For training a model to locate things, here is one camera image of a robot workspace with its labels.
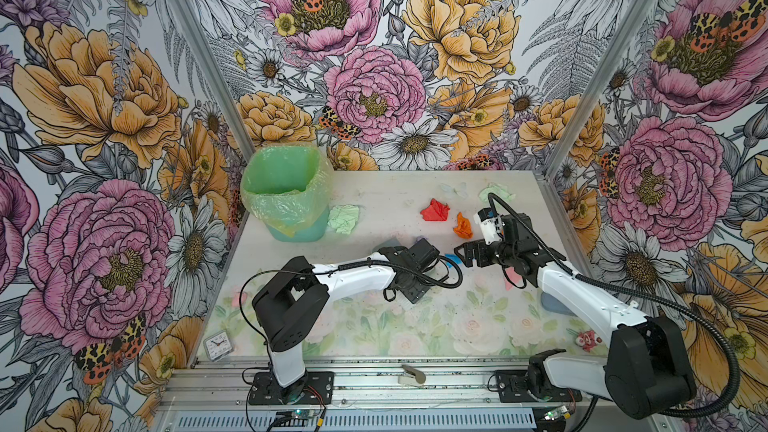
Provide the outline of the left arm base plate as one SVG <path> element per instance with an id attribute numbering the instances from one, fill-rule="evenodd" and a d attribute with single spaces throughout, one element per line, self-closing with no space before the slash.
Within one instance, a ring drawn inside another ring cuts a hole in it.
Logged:
<path id="1" fill-rule="evenodd" d="M 250 406 L 329 405 L 334 379 L 335 374 L 330 371 L 308 371 L 296 383 L 281 387 L 271 372 L 258 372 L 247 403 Z"/>

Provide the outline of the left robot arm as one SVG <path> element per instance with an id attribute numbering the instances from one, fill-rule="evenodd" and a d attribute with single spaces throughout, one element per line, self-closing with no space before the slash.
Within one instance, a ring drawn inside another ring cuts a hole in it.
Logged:
<path id="1" fill-rule="evenodd" d="M 371 291 L 393 291 L 415 303 L 445 279 L 428 275 L 441 259 L 425 239 L 411 247 L 382 247 L 369 256 L 340 264 L 311 264 L 292 258 L 251 300 L 266 337 L 273 379 L 284 391 L 306 382 L 303 342 L 327 305 Z"/>

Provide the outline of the grey-blue dustpan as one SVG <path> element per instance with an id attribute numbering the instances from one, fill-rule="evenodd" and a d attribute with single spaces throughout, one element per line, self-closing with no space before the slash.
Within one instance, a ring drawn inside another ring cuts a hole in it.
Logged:
<path id="1" fill-rule="evenodd" d="M 374 252 L 379 252 L 381 249 L 392 248 L 392 247 L 401 247 L 401 246 L 402 246 L 402 244 L 400 243 L 400 241 L 396 237 L 391 237 L 391 238 L 385 240 L 384 242 L 376 245 L 373 248 L 373 251 Z"/>

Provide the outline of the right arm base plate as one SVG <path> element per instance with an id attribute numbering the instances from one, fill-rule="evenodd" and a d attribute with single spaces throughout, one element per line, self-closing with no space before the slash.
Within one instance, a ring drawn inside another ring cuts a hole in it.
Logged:
<path id="1" fill-rule="evenodd" d="M 498 394 L 501 403 L 578 403 L 582 400 L 581 392 L 555 387 L 547 378 L 523 370 L 495 371 L 487 386 Z"/>

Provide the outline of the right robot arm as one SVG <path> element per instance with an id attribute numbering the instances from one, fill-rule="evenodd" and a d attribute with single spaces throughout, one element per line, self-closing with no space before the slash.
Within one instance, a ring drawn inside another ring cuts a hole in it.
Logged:
<path id="1" fill-rule="evenodd" d="M 533 397 L 545 399 L 566 389 L 586 392 L 611 400 L 634 419 L 695 397 L 693 371 L 673 321 L 651 317 L 587 283 L 564 255 L 541 242 L 527 215 L 515 219 L 483 208 L 473 221 L 481 238 L 454 250 L 465 266 L 513 269 L 585 322 L 608 349 L 604 358 L 573 356 L 562 349 L 531 356 L 525 379 Z"/>

